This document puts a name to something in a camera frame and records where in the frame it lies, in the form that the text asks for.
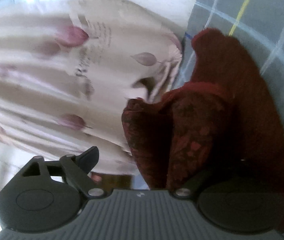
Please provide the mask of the beige leaf print curtain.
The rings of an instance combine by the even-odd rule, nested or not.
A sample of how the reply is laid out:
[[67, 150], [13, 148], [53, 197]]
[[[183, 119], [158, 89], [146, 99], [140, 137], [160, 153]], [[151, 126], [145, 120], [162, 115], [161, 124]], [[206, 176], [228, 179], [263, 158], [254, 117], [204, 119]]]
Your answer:
[[182, 61], [176, 35], [126, 0], [0, 8], [0, 141], [48, 159], [92, 146], [95, 172], [134, 175], [128, 100], [158, 101]]

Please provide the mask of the blue plaid bed sheet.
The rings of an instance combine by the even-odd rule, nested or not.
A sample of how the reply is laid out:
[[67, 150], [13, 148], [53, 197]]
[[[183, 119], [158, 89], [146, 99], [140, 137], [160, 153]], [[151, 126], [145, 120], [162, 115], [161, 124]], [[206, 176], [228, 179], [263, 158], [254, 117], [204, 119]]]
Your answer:
[[189, 81], [196, 59], [190, 42], [207, 27], [245, 46], [268, 84], [284, 125], [284, 0], [196, 0], [175, 87]]

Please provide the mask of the dark red knitted sweater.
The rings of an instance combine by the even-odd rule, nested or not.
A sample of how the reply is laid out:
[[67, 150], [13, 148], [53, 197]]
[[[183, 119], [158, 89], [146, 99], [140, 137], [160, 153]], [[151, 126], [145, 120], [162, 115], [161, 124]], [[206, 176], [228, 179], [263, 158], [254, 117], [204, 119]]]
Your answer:
[[189, 82], [123, 110], [136, 165], [151, 189], [278, 194], [284, 233], [284, 128], [268, 86], [236, 38], [208, 28], [191, 45]]

